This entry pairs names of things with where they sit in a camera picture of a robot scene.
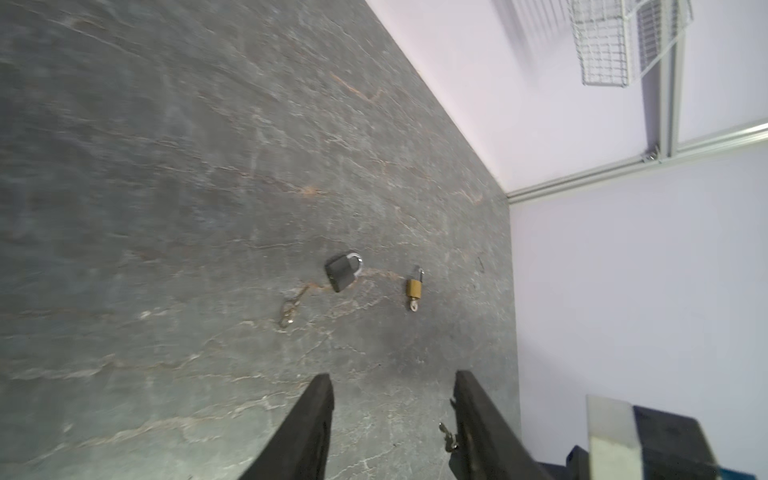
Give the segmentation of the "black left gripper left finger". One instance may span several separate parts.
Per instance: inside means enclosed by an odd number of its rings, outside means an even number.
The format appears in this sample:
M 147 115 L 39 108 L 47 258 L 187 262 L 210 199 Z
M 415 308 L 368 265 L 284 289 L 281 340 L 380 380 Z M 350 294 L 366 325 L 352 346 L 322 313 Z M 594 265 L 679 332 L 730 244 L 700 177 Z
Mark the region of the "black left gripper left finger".
M 334 405 L 330 375 L 316 375 L 240 479 L 324 479 Z

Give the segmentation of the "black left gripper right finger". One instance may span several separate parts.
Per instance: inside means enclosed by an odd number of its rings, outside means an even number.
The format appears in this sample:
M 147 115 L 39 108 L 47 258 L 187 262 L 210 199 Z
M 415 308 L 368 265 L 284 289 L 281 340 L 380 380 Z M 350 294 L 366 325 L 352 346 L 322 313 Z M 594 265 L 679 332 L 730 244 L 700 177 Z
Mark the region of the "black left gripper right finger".
M 474 374 L 456 372 L 453 390 L 460 479 L 548 479 Z

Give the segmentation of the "small silver key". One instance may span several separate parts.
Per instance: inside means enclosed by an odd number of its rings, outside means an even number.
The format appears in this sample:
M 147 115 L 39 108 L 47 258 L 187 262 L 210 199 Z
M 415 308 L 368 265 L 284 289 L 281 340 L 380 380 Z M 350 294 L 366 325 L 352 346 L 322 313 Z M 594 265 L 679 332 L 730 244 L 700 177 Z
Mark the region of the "small silver key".
M 445 451 L 448 453 L 455 452 L 459 447 L 457 436 L 443 422 L 438 424 L 438 428 L 443 435 Z

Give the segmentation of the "brass padlock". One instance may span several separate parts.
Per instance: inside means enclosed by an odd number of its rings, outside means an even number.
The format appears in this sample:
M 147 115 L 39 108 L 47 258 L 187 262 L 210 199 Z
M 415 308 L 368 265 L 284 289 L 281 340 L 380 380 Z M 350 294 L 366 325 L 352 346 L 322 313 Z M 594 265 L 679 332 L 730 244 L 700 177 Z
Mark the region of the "brass padlock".
M 412 312 L 417 312 L 419 309 L 423 291 L 423 276 L 424 270 L 419 267 L 417 274 L 410 278 L 406 284 L 406 295 L 409 299 L 408 306 Z

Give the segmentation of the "silver key bunch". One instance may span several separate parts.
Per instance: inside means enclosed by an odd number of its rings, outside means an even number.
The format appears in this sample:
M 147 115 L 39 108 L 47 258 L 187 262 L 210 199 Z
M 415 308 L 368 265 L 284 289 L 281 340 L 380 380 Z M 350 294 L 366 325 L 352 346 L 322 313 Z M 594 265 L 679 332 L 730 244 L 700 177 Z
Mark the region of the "silver key bunch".
M 281 328 L 287 328 L 295 321 L 298 309 L 301 301 L 308 290 L 312 288 L 311 284 L 304 285 L 301 290 L 291 299 L 288 299 L 282 308 L 281 318 L 279 320 L 279 326 Z

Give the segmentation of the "black padlock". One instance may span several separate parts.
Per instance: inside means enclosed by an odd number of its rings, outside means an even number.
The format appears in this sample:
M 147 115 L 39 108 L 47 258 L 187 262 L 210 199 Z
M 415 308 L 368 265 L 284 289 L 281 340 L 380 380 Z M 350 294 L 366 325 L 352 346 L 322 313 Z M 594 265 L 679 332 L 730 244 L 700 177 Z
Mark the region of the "black padlock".
M 325 272 L 333 290 L 340 293 L 357 279 L 362 268 L 362 257 L 356 252 L 350 252 L 327 262 Z

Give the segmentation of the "aluminium enclosure frame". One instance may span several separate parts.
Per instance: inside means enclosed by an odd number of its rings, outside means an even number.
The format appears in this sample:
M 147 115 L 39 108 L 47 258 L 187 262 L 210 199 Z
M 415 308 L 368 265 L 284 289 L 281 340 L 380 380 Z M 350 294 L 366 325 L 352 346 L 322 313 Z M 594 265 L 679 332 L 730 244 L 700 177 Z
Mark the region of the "aluminium enclosure frame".
M 670 52 L 660 60 L 658 142 L 653 149 L 625 160 L 509 192 L 507 203 L 510 206 L 522 204 L 629 177 L 651 169 L 677 166 L 765 143 L 767 141 L 766 119 L 690 141 L 680 140 L 684 53 L 685 38 L 681 36 Z

